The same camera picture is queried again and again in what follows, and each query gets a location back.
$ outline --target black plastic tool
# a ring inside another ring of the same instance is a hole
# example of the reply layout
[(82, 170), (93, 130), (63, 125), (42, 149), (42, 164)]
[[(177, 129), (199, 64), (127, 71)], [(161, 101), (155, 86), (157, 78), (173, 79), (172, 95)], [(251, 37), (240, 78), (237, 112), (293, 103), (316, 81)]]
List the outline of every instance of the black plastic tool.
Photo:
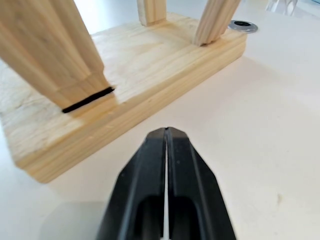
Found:
[(97, 240), (163, 236), (166, 157), (170, 239), (235, 240), (215, 175), (173, 127), (150, 132), (120, 172)]

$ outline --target wooden leg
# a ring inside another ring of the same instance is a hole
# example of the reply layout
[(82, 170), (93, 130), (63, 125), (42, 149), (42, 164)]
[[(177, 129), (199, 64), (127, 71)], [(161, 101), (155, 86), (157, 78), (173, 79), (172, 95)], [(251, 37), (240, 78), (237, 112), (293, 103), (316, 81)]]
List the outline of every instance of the wooden leg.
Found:
[(217, 40), (225, 32), (241, 0), (208, 0), (193, 44), (201, 46)]
[(0, 57), (67, 108), (109, 87), (73, 0), (0, 0)]
[(137, 0), (139, 19), (143, 26), (162, 22), (167, 17), (166, 0)]

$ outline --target plywood board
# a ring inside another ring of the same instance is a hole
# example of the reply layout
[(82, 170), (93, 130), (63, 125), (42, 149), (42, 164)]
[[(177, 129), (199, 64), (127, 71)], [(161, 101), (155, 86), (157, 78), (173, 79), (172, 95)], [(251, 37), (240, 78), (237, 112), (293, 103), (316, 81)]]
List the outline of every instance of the plywood board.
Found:
[(232, 30), (193, 45), (197, 24), (170, 13), (151, 27), (137, 22), (93, 35), (116, 89), (68, 114), (2, 66), (0, 117), (15, 164), (47, 183), (243, 54), (247, 36)]

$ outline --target white table surface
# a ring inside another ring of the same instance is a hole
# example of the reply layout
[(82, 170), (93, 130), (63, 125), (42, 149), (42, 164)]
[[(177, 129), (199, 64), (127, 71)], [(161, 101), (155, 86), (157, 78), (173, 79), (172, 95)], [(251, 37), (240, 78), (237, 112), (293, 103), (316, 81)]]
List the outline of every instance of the white table surface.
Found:
[[(91, 32), (138, 19), (134, 0), (96, 2), (107, 13)], [(200, 17), (205, 0), (182, 2), (168, 10)], [(118, 172), (148, 132), (173, 126), (214, 171), (238, 240), (319, 240), (320, 24), (248, 2), (234, 19), (260, 30), (242, 58), (51, 183), (13, 165), (1, 130), (0, 239), (94, 240)]]

